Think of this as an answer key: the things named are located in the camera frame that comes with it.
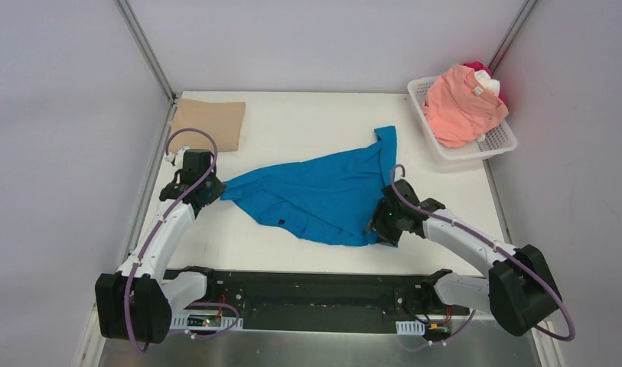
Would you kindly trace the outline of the blue t shirt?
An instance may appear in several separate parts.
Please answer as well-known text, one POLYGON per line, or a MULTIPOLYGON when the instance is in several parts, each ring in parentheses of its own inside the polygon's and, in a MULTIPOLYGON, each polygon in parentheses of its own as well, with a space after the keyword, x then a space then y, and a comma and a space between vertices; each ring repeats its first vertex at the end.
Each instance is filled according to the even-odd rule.
POLYGON ((328 245, 377 242, 367 230, 396 164, 396 128, 374 131, 376 142, 302 162, 271 165, 226 182, 222 200, 257 223, 328 245))

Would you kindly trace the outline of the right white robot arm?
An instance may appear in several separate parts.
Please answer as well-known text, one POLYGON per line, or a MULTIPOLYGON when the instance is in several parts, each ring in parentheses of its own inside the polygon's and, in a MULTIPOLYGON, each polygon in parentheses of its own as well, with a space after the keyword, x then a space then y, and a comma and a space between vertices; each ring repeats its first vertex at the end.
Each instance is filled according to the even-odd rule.
POLYGON ((383 188, 368 230, 381 244, 397 246, 412 233, 442 245, 480 272, 465 276, 441 269, 418 286, 422 309, 440 313, 448 306, 489 313, 508 333, 522 336, 557 310, 567 316, 561 294, 542 252, 492 240, 445 207, 419 200, 406 180, 383 188))

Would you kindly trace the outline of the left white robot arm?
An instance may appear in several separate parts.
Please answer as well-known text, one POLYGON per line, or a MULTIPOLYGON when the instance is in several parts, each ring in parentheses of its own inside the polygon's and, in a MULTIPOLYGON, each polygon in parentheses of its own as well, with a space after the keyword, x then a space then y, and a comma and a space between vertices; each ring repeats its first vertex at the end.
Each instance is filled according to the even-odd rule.
POLYGON ((159 193, 151 228, 114 273, 102 273, 95 283, 99 328, 105 338, 161 343, 176 313, 193 302, 210 309, 220 298, 220 289, 200 272, 184 271, 164 281, 184 233, 226 188, 216 176, 212 151, 183 148, 172 159, 177 170, 159 193))

